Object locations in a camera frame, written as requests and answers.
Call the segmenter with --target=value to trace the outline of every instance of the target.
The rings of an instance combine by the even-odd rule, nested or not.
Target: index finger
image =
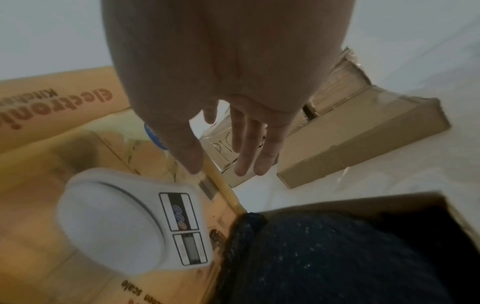
[[[204,164],[204,151],[194,135],[190,123],[176,123],[152,127],[168,151],[190,174],[197,174]]]
[[[289,134],[291,124],[290,122],[283,126],[267,126],[263,148],[253,166],[256,175],[264,175],[273,166]]]

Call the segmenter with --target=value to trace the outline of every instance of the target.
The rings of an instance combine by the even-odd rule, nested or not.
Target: printed image of kitchen scale
[[[196,190],[108,169],[74,176],[57,206],[68,239],[126,275],[208,266],[212,246]]]

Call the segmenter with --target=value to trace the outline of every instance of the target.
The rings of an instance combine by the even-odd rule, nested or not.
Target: kitchen scale
[[[200,198],[189,185],[90,169],[67,183],[57,216],[83,254],[126,275],[205,267],[213,259]]]

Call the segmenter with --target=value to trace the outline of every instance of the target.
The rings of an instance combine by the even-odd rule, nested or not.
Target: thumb
[[[188,122],[160,125],[152,129],[190,174],[200,172],[204,164],[204,150]]]

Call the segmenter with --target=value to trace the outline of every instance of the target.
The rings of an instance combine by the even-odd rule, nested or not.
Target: skin
[[[295,115],[328,75],[354,0],[102,0],[131,107],[192,173],[203,150],[189,120],[230,103],[237,175],[273,165]]]

